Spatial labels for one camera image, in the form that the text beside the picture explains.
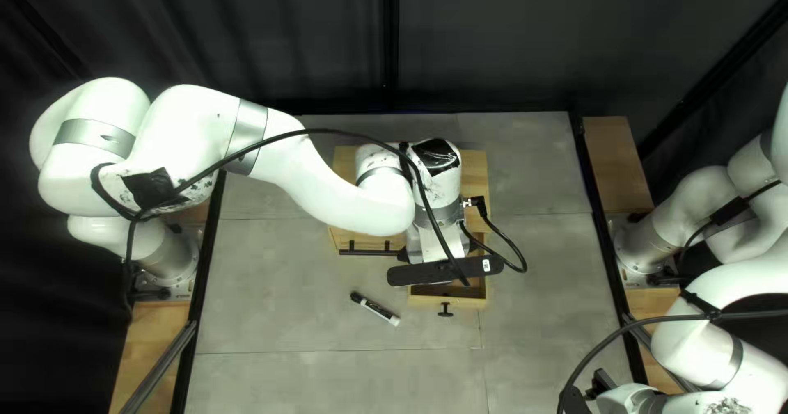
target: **black bolt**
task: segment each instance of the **black bolt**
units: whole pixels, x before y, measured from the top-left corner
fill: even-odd
[[[443,312],[439,312],[438,315],[440,317],[454,317],[454,313],[448,311],[448,302],[443,302],[441,304],[444,306],[444,310]]]

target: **black cable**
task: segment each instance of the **black cable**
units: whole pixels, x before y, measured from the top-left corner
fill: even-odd
[[[421,201],[424,203],[424,210],[427,213],[427,217],[429,219],[430,226],[433,228],[433,231],[435,232],[435,235],[438,238],[438,243],[440,243],[440,247],[443,248],[443,250],[444,250],[444,253],[445,253],[445,255],[446,255],[447,259],[448,259],[448,262],[451,265],[452,271],[455,273],[457,278],[463,283],[464,286],[470,286],[470,283],[468,282],[467,277],[465,276],[463,271],[459,268],[459,266],[457,265],[457,261],[455,260],[454,256],[451,254],[451,249],[449,249],[448,244],[446,243],[446,239],[444,238],[443,233],[440,231],[440,227],[438,226],[438,221],[435,219],[435,214],[433,213],[433,209],[432,209],[432,207],[429,206],[429,201],[428,201],[427,195],[425,193],[424,182],[422,181],[421,175],[419,174],[419,167],[412,160],[410,160],[410,158],[408,157],[408,155],[405,152],[400,151],[399,149],[396,149],[394,147],[389,146],[386,142],[377,140],[377,139],[372,138],[372,137],[365,136],[363,134],[352,133],[352,132],[349,132],[349,131],[340,131],[339,129],[330,129],[330,128],[300,129],[298,131],[290,131],[289,133],[281,133],[281,134],[279,134],[277,136],[270,137],[268,139],[264,139],[264,140],[261,140],[261,141],[255,143],[255,144],[252,144],[252,145],[249,145],[247,147],[244,147],[243,149],[241,149],[239,151],[236,151],[236,152],[232,153],[231,155],[222,158],[218,162],[212,164],[208,168],[203,169],[202,171],[197,173],[195,176],[192,176],[191,178],[186,180],[184,183],[180,184],[177,188],[174,188],[174,190],[172,191],[172,195],[176,196],[177,194],[180,194],[181,192],[186,190],[186,188],[189,188],[193,184],[197,183],[203,177],[206,177],[207,175],[211,174],[216,169],[219,169],[219,168],[223,167],[227,163],[232,162],[236,158],[239,158],[239,157],[247,154],[248,152],[254,151],[255,149],[258,149],[260,147],[264,147],[264,146],[272,144],[272,143],[276,143],[279,140],[284,140],[284,139],[287,139],[287,138],[290,138],[290,137],[296,137],[296,136],[306,136],[306,135],[309,135],[309,134],[339,134],[340,136],[355,137],[355,138],[358,138],[360,140],[365,140],[365,141],[370,142],[372,144],[376,144],[377,146],[382,147],[383,149],[386,149],[387,151],[390,151],[390,152],[400,156],[402,160],[407,162],[408,165],[412,168],[414,177],[416,178],[416,183],[419,186],[419,193],[421,195]],[[138,221],[143,220],[143,216],[150,209],[156,208],[156,206],[153,206],[153,207],[150,207],[150,208],[147,208],[147,209],[140,209],[140,211],[138,211],[134,215],[134,217],[132,217],[130,219],[132,221],[132,224],[129,225],[128,241],[127,241],[127,244],[126,244],[126,264],[127,264],[127,268],[130,268],[130,265],[131,265],[131,255],[132,255],[132,246],[133,246],[135,223],[138,222]]]
[[[756,198],[756,197],[760,196],[760,195],[761,195],[761,194],[763,194],[764,192],[768,191],[769,189],[772,189],[773,187],[775,187],[775,186],[779,185],[780,183],[782,183],[782,182],[781,182],[781,181],[779,181],[779,180],[775,180],[775,181],[773,181],[772,183],[770,183],[770,184],[768,184],[768,185],[765,185],[764,187],[762,187],[762,188],[758,189],[757,191],[753,192],[753,193],[752,193],[752,194],[750,194],[749,196],[745,197],[745,198],[744,198],[744,200],[746,200],[746,201],[748,201],[748,202],[749,202],[750,200],[752,200],[752,199],[754,199],[754,198]]]
[[[712,215],[710,216],[710,218],[712,220],[707,222],[706,224],[704,224],[704,226],[701,226],[697,231],[695,231],[693,233],[693,235],[689,236],[689,239],[686,241],[686,243],[684,243],[684,247],[679,252],[678,259],[676,260],[676,271],[678,271],[679,270],[679,266],[681,266],[683,264],[684,254],[686,253],[687,249],[690,248],[690,245],[692,245],[692,242],[699,235],[701,235],[701,233],[704,230],[706,230],[708,227],[710,227],[714,223],[716,223],[717,226],[723,225],[724,222],[727,222],[728,220],[733,218],[735,215],[741,214],[744,210],[747,209],[747,206],[748,206],[747,203],[750,200],[760,196],[764,192],[768,191],[769,189],[772,189],[773,187],[779,185],[780,183],[782,183],[782,182],[779,181],[779,180],[775,180],[775,181],[769,183],[768,185],[765,185],[765,186],[761,187],[760,189],[756,190],[755,192],[753,192],[752,194],[750,194],[747,197],[735,197],[733,200],[731,200],[730,202],[725,204],[725,206],[723,206],[719,210],[717,210],[714,213],[712,213]]]
[[[751,311],[751,312],[731,312],[728,314],[721,314],[718,315],[718,319],[742,319],[742,318],[765,318],[765,317],[780,317],[780,316],[788,316],[788,309],[777,309],[777,310],[770,310],[770,311]],[[603,341],[599,342],[594,348],[589,351],[588,354],[580,360],[580,363],[577,364],[577,367],[572,374],[569,376],[569,379],[566,380],[566,384],[564,388],[561,389],[561,392],[558,396],[558,409],[556,410],[557,414],[564,413],[564,394],[572,388],[572,385],[575,384],[577,377],[580,376],[580,373],[583,372],[583,369],[591,362],[593,358],[599,354],[602,349],[605,349],[606,346],[610,345],[619,335],[622,335],[626,332],[631,331],[633,328],[641,327],[643,325],[649,325],[651,323],[662,323],[662,322],[679,322],[679,321],[688,321],[688,320],[709,320],[710,315],[706,314],[693,314],[693,315],[685,315],[685,316],[661,316],[661,317],[652,317],[652,318],[643,318],[642,320],[635,320],[634,322],[629,322],[621,328],[616,329],[612,334],[608,335],[604,338]]]
[[[678,267],[681,266],[681,264],[684,262],[684,254],[686,254],[687,249],[690,249],[690,245],[692,245],[692,242],[698,236],[700,236],[701,233],[703,233],[708,227],[710,227],[713,224],[714,224],[714,222],[706,222],[703,226],[698,228],[698,230],[695,231],[691,236],[689,236],[689,239],[687,239],[686,243],[684,243],[684,246],[682,247],[682,250],[678,253],[678,259],[676,259],[676,271],[677,272],[678,272]]]
[[[512,239],[508,238],[507,235],[504,234],[503,231],[498,229],[497,226],[493,225],[493,223],[490,222],[489,218],[487,218],[486,215],[483,215],[481,218],[484,219],[485,223],[487,224],[487,226],[490,227],[490,229],[492,229],[493,231],[495,231],[496,234],[498,234],[498,237],[504,239],[506,244],[509,245],[509,248],[511,248],[511,250],[515,252],[517,258],[520,259],[520,264],[522,265],[522,268],[520,270],[514,267],[512,268],[519,273],[525,274],[525,272],[528,270],[528,264],[526,263],[526,259],[522,256],[522,253],[520,252],[519,248],[517,248],[517,245],[515,245],[515,242],[512,241]]]
[[[472,241],[473,241],[475,244],[477,244],[477,245],[479,246],[479,248],[481,248],[481,249],[484,249],[485,251],[489,252],[490,254],[492,254],[492,255],[494,255],[494,256],[498,256],[498,257],[500,257],[500,258],[501,258],[501,260],[503,260],[503,261],[504,261],[504,264],[505,264],[507,267],[509,267],[509,268],[512,268],[513,270],[517,271],[517,272],[518,272],[518,273],[520,273],[520,274],[524,274],[524,273],[525,273],[525,272],[528,270],[528,265],[526,264],[526,260],[525,260],[524,258],[522,258],[522,254],[520,253],[520,250],[519,250],[519,249],[517,249],[517,247],[512,247],[512,248],[514,248],[514,250],[515,250],[515,254],[517,254],[517,257],[519,257],[519,258],[520,258],[520,263],[521,263],[521,265],[522,265],[522,268],[518,268],[518,267],[516,267],[516,266],[515,266],[515,265],[514,265],[512,262],[510,262],[510,261],[509,261],[509,260],[508,260],[506,257],[503,257],[503,256],[501,256],[500,254],[498,254],[497,252],[495,252],[495,251],[494,251],[492,248],[489,248],[489,247],[487,247],[487,245],[485,245],[485,244],[481,243],[481,242],[478,240],[478,238],[475,238],[473,234],[471,234],[470,232],[468,232],[468,229],[465,227],[465,224],[463,223],[463,221],[462,221],[462,220],[460,220],[460,221],[459,221],[459,228],[460,228],[460,229],[463,231],[463,234],[465,234],[465,237],[467,237],[468,239],[472,240]]]

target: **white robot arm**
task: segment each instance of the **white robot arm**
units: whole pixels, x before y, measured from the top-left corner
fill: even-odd
[[[39,193],[69,215],[69,232],[125,256],[129,220],[124,215],[193,207],[211,195],[216,173],[176,193],[187,179],[262,139],[301,129],[288,114],[209,88],[178,85],[150,103],[133,83],[109,77],[79,86],[49,107],[34,125],[30,151],[41,170]],[[445,167],[438,160],[435,170],[427,157],[434,154],[415,152],[428,142],[448,148],[442,154],[450,158]],[[428,201],[445,223],[441,233],[452,254],[463,257],[468,239],[456,226],[462,216],[458,150],[445,140],[427,140],[409,145],[408,155],[432,192]],[[399,158],[366,145],[356,165],[352,185],[325,164],[308,136],[297,136],[248,152],[225,168],[282,187],[306,212],[332,226],[375,236],[407,229],[411,257],[421,260],[424,248],[428,258],[446,258],[433,248],[443,252],[425,229],[423,203],[417,194],[416,206],[415,186]],[[197,253],[154,218],[137,226],[131,259],[158,285],[172,286],[194,272]]]
[[[698,232],[723,263],[686,288],[716,308],[745,297],[788,294],[788,89],[774,129],[739,150],[727,167],[706,167],[685,177],[665,202],[614,244],[627,274],[654,274]],[[710,216],[741,197],[754,217],[716,227]],[[678,298],[669,316],[702,314]],[[652,338],[654,358],[675,375],[704,389],[665,398],[629,384],[597,398],[603,413],[664,412],[773,414],[788,400],[788,368],[709,321],[661,323]]]

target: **black tape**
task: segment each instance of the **black tape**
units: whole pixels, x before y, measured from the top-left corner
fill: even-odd
[[[161,167],[150,173],[122,177],[126,188],[132,193],[140,208],[153,209],[188,202],[188,197],[175,193],[167,169]]]
[[[719,308],[701,299],[697,294],[688,292],[686,289],[682,289],[682,291],[678,293],[678,296],[686,300],[688,304],[703,311],[704,315],[711,320],[712,323],[718,321],[723,315],[723,312]]]
[[[714,214],[710,215],[708,218],[714,222],[716,226],[722,226],[730,221],[733,217],[740,215],[742,212],[748,209],[749,203],[747,200],[736,196],[736,198],[726,203],[722,208],[714,211]]]
[[[413,145],[413,152],[421,159],[429,175],[436,175],[459,166],[459,156],[446,140],[430,139]]]
[[[110,208],[117,211],[121,217],[125,218],[126,220],[134,220],[134,212],[129,208],[124,207],[120,203],[118,203],[105,189],[104,186],[101,184],[101,180],[99,179],[99,171],[101,168],[108,167],[109,165],[114,165],[112,162],[102,163],[100,165],[96,165],[91,169],[91,188],[96,191],[99,197],[101,197],[106,204],[110,206]]]

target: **cable connector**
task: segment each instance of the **cable connector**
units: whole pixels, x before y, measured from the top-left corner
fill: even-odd
[[[487,205],[484,196],[470,197],[470,205],[478,208],[481,217],[487,217]]]
[[[680,292],[678,296],[686,300],[688,304],[691,304],[703,311],[706,318],[708,318],[708,320],[712,323],[720,320],[723,316],[723,312],[719,308],[715,307],[713,304],[708,303],[706,300],[701,299],[695,293],[690,293],[686,289],[682,289],[682,292]]]

